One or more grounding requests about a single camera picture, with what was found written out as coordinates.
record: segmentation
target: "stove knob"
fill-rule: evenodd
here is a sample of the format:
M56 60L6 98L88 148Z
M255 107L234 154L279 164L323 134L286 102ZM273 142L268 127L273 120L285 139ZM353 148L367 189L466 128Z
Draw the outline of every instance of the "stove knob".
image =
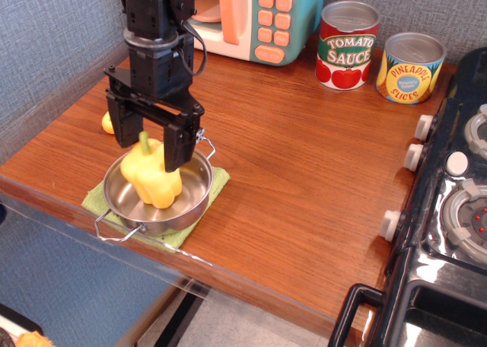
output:
M419 117L418 125L416 126L414 137L425 142L428 137L429 129L431 128L431 123L433 123L432 115L421 115Z
M419 159L421 158L424 147L423 144L411 144L406 153L406 158L404 158L404 167L415 172L418 168Z
M394 233L396 233L397 225L399 224L400 212L392 212L387 210L382 219L382 226L380 227L380 236L385 238L388 242L392 242Z
M469 167L469 158L461 151L454 151L448 156L445 169L453 176L458 177L466 172Z

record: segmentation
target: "green towel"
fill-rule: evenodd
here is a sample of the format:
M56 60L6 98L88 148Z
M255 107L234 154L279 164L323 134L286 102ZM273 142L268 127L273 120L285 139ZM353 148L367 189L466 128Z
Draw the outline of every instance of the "green towel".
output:
M213 167L213 185L208 195L208 206L206 207L206 210L211 206L211 204L216 199L216 197L223 189L223 187L227 184L229 179L230 179L230 175L227 173L226 170L222 168ZM92 212L97 216L101 216L102 214L108 211L109 206L107 205L107 203L105 202L105 198L103 197L103 182L99 183L91 191L88 191L87 196L83 200L82 206L85 209L87 209L89 212ZM115 224L123 225L119 216L114 214L113 212L107 215L105 219ZM156 244L156 245L160 244L161 248L165 250L170 250L170 248L167 248L166 246L164 246L164 244L169 244L173 248L179 248L181 244L183 244L184 240L189 235L189 233L191 233L191 231L198 224L198 221L195 221L195 223L192 224L190 227L174 234L159 235L159 236L152 236L152 237L149 236L150 238L153 238L154 240L158 241L158 242L151 242L151 244Z

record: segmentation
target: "wooden table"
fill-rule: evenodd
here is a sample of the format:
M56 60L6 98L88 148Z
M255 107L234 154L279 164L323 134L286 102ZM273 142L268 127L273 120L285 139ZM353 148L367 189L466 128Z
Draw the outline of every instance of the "wooden table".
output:
M369 82L354 91L317 81L316 51L313 37L280 68L209 55L191 92L218 149L212 164L231 180L181 247L205 262L137 240L123 245L326 334L350 286L384 286L382 217L405 205L414 180L403 168L406 150L420 115L438 111L455 67L442 68L430 100L407 106L376 91L380 51ZM101 128L107 85L105 78L0 168L3 193L94 232L81 202L126 152Z

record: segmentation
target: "toy stove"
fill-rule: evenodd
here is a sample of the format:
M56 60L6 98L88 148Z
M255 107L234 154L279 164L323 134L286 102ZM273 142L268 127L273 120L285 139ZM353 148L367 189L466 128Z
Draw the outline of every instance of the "toy stove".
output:
M415 137L406 208L380 230L393 243L385 291L352 286L330 346L345 343L359 304L377 308L366 345L487 346L487 48L463 57Z

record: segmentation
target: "tomato illustration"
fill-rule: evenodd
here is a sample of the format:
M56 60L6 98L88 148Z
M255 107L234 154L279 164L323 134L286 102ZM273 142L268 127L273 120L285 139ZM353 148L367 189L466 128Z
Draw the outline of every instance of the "tomato illustration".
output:
M362 72L362 81L367 81L368 73L371 71L371 65L372 63L368 63L364 68L364 71Z
M332 72L320 58L317 58L317 78L320 82L327 83L331 77Z
M332 82L337 88L348 90L354 87L362 76L362 72L358 69L347 68L345 71L334 71L332 74Z

